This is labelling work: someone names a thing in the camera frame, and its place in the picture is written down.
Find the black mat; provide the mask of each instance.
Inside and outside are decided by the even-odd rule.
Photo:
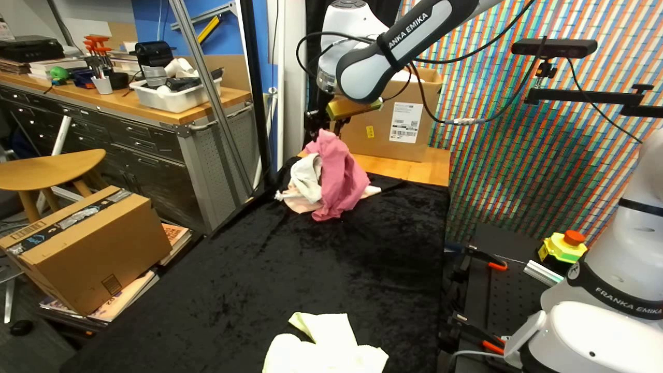
[[[201,243],[64,371],[260,371],[293,310],[348,312],[386,371],[432,373],[447,191],[388,186],[337,222],[264,202]]]

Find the wooden stool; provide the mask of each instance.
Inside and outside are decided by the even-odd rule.
[[[57,201],[52,186],[72,183],[81,194],[91,194],[81,181],[91,168],[106,157],[106,148],[89,148],[77,153],[62,153],[52,157],[28,157],[0,164],[0,191],[14,191],[20,197],[24,216],[28,222],[39,220],[32,191],[42,191],[52,212],[57,209]]]

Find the desk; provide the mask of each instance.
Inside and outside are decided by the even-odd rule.
[[[169,113],[124,94],[98,95],[75,85],[50,89],[43,80],[0,72],[0,106],[43,155],[53,147],[62,116],[70,116],[62,151],[103,147],[102,186],[146,194],[160,216],[202,233],[222,225],[252,192],[258,147],[249,90],[224,87],[222,106],[251,181],[241,181],[210,103]]]

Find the stool seat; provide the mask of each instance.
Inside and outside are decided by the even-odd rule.
[[[94,169],[106,148],[30,157],[0,164],[0,191],[42,191],[81,179]]]

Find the table leg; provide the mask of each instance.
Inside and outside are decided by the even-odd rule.
[[[13,320],[13,310],[14,310],[14,283],[17,280],[8,280],[3,286],[3,326]]]

